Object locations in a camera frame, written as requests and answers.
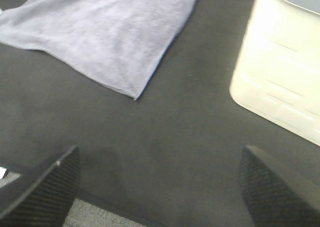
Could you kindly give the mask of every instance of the black textured object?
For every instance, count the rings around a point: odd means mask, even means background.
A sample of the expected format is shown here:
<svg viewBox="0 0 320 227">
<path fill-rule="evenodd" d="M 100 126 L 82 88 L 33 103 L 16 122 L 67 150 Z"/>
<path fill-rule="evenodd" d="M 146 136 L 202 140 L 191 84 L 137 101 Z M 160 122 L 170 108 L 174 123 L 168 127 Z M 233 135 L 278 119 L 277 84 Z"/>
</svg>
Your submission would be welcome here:
<svg viewBox="0 0 320 227">
<path fill-rule="evenodd" d="M 0 227 L 61 227 L 79 184 L 79 150 L 73 146 L 0 188 Z"/>
<path fill-rule="evenodd" d="M 320 187 L 257 147 L 243 150 L 239 182 L 257 227 L 320 227 Z"/>
</svg>

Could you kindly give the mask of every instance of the gray carpet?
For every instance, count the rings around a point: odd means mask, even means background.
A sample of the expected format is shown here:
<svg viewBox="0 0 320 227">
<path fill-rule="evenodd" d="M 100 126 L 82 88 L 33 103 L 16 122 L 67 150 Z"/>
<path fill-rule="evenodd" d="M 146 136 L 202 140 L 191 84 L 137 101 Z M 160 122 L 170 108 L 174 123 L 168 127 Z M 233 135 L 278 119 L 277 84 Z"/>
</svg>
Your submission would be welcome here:
<svg viewBox="0 0 320 227">
<path fill-rule="evenodd" d="M 144 225 L 76 199 L 63 227 L 144 227 Z"/>
<path fill-rule="evenodd" d="M 33 167 L 75 144 L 90 204 L 166 227 L 253 227 L 238 185 L 244 145 L 320 184 L 318 146 L 230 97 L 253 2 L 198 0 L 138 101 L 48 54 L 0 44 L 0 159 Z"/>
</svg>

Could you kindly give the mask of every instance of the towel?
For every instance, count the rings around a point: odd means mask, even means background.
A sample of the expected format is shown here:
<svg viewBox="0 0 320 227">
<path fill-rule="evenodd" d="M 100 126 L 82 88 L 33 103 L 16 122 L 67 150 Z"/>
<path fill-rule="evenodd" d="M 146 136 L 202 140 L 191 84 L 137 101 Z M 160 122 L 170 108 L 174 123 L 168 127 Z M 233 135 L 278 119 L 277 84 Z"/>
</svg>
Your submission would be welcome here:
<svg viewBox="0 0 320 227">
<path fill-rule="evenodd" d="M 28 0 L 2 11 L 0 42 L 47 52 L 136 100 L 194 4 L 195 0 Z"/>
</svg>

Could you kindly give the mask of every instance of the white plastic bin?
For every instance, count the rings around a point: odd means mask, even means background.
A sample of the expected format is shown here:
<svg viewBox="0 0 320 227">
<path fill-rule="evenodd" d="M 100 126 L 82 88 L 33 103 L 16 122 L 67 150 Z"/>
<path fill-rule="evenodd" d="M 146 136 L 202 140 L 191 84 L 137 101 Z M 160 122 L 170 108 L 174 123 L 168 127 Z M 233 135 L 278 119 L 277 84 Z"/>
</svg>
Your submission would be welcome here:
<svg viewBox="0 0 320 227">
<path fill-rule="evenodd" d="M 320 0 L 255 0 L 230 93 L 320 145 Z"/>
</svg>

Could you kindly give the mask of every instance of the plastic drawer unit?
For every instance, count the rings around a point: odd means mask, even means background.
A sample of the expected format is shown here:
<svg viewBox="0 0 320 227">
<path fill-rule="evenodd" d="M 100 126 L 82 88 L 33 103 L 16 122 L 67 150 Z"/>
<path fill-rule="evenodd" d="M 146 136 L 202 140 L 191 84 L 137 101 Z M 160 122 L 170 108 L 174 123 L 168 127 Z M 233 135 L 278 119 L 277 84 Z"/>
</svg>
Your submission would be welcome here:
<svg viewBox="0 0 320 227">
<path fill-rule="evenodd" d="M 320 145 L 320 0 L 255 0 L 230 94 Z"/>
</svg>

